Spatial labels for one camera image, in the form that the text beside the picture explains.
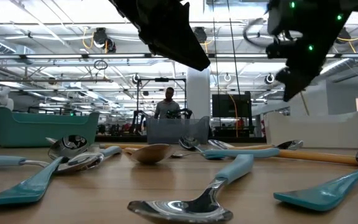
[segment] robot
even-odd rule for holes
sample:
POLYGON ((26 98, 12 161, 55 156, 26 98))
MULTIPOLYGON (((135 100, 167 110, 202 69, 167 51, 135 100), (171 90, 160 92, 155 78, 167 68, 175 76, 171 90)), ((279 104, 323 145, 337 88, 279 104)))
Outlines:
POLYGON ((13 100, 8 97, 11 89, 7 86, 0 86, 0 106, 13 110, 13 100))

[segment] teal container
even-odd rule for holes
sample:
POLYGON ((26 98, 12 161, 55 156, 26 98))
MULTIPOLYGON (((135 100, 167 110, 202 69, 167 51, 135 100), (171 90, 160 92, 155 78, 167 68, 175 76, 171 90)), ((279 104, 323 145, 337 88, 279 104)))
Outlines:
POLYGON ((62 116, 32 113, 12 113, 0 108, 0 146, 49 147, 45 138, 60 139, 77 134, 94 143, 99 113, 89 116, 62 116))

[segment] clear container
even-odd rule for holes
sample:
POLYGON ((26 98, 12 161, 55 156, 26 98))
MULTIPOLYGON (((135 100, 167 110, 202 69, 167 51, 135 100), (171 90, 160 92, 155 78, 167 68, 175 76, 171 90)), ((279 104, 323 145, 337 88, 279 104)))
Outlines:
POLYGON ((147 119, 147 143, 177 144, 180 137, 190 136, 207 144, 209 116, 201 119, 147 119))

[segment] man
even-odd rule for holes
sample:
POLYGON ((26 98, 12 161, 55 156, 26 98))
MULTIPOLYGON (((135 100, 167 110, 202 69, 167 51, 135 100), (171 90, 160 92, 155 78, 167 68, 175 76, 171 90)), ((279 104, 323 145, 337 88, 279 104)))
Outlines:
POLYGON ((165 99, 157 103, 157 108, 155 109, 154 118, 157 119, 160 116, 160 119, 167 118, 168 111, 180 110, 179 104, 175 102, 173 97, 173 88, 168 87, 165 92, 165 99))

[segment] table surface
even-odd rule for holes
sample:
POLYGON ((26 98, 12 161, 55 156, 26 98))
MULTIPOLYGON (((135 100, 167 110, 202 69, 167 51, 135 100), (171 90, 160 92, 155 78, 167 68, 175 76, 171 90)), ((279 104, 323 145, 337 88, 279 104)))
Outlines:
MULTIPOLYGON (((303 151, 356 154, 352 149, 303 151)), ((1 149, 0 155, 50 161, 47 149, 1 149)), ((43 199, 30 205, 0 207, 2 223, 150 223, 127 210, 132 200, 191 200, 230 163, 193 154, 156 166, 110 157, 96 169, 55 175, 43 199)), ((234 213, 228 223, 358 223, 358 184, 330 212, 318 213, 280 203, 274 192, 300 190, 348 174, 358 167, 293 159, 257 159, 252 172, 222 189, 218 202, 234 213)), ((36 174, 37 166, 1 167, 0 191, 36 174)))

